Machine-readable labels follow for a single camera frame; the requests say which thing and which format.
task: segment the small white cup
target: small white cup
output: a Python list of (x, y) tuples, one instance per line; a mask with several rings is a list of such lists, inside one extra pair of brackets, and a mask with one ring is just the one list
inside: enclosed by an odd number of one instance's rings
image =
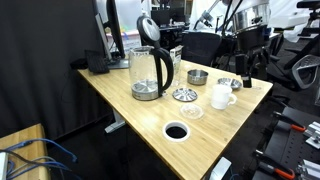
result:
[(225, 109), (228, 105), (234, 104), (237, 96), (232, 94), (232, 88), (226, 85), (217, 84), (213, 86), (211, 106), (215, 109)]

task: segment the black curtain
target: black curtain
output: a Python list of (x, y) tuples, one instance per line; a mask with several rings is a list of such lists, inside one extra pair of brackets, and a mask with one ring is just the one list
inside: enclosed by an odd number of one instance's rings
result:
[(41, 123), (56, 139), (110, 108), (70, 63), (102, 51), (91, 0), (0, 0), (0, 137)]

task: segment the table top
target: table top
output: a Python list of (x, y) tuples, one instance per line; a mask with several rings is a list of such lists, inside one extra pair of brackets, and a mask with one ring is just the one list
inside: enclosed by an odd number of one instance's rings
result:
[[(15, 145), (25, 140), (43, 138), (44, 131), (43, 127), (40, 124), (31, 126), (29, 128), (23, 129), (16, 133), (10, 134), (0, 139), (0, 149), (7, 148), (9, 146)], [(46, 146), (44, 142), (36, 141), (27, 145), (23, 148), (14, 150), (15, 153), (21, 155), (25, 159), (32, 160), (41, 156), (47, 155)], [(23, 161), (17, 159), (16, 157), (9, 156), (9, 160), (12, 160), (15, 163), (15, 167), (20, 167), (24, 164)], [(16, 180), (26, 180), (26, 179), (50, 179), (48, 170), (45, 167), (37, 167), (27, 173), (24, 173), (17, 178)]]
[[(209, 73), (206, 85), (187, 83), (187, 71), (191, 69), (202, 69)], [(203, 178), (272, 87), (269, 82), (253, 79), (253, 88), (241, 88), (233, 92), (238, 98), (236, 104), (225, 110), (216, 110), (210, 103), (212, 86), (217, 84), (219, 78), (229, 77), (241, 81), (240, 76), (181, 61), (180, 85), (170, 87), (166, 90), (166, 96), (156, 100), (139, 101), (132, 97), (128, 69), (110, 70), (108, 74), (99, 75), (88, 70), (79, 72), (182, 179)], [(185, 102), (175, 100), (172, 93), (181, 87), (196, 91), (198, 99), (192, 103), (204, 110), (202, 118), (190, 120), (179, 113)], [(187, 140), (177, 143), (164, 138), (162, 128), (173, 120), (189, 126), (190, 137)]]

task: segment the glass kettle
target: glass kettle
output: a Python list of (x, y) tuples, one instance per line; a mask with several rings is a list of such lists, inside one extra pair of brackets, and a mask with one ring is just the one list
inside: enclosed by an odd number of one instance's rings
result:
[(155, 22), (140, 16), (137, 20), (139, 34), (149, 46), (130, 50), (129, 72), (132, 96), (138, 100), (154, 100), (162, 96), (173, 80), (173, 63), (169, 52), (160, 47), (160, 31)]

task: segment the black floor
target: black floor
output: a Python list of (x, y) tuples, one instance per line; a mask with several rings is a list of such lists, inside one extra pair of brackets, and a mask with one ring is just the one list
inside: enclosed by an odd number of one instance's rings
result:
[[(301, 48), (304, 44), (305, 41), (285, 42), (283, 48)], [(289, 59), (293, 54), (280, 51), (279, 56)], [(291, 98), (290, 105), (293, 107), (320, 116), (320, 107), (314, 106), (316, 88), (292, 92), (276, 84), (274, 94), (286, 95)], [(281, 111), (282, 107), (273, 102), (263, 103), (258, 113), (249, 117), (222, 154), (232, 162), (233, 174), (239, 174), (244, 167), (251, 165), (251, 153), (262, 137), (261, 130), (271, 122), (270, 114), (274, 110)], [(110, 120), (110, 117), (105, 118), (57, 141), (78, 157), (78, 163), (71, 162), (69, 155), (53, 146), (48, 147), (49, 156), (67, 165), (83, 179), (178, 179), (128, 126), (106, 135), (104, 128), (110, 124)], [(231, 170), (224, 179), (230, 177)], [(73, 178), (73, 175), (65, 174), (65, 179)], [(52, 179), (62, 177), (58, 171), (52, 170)]]

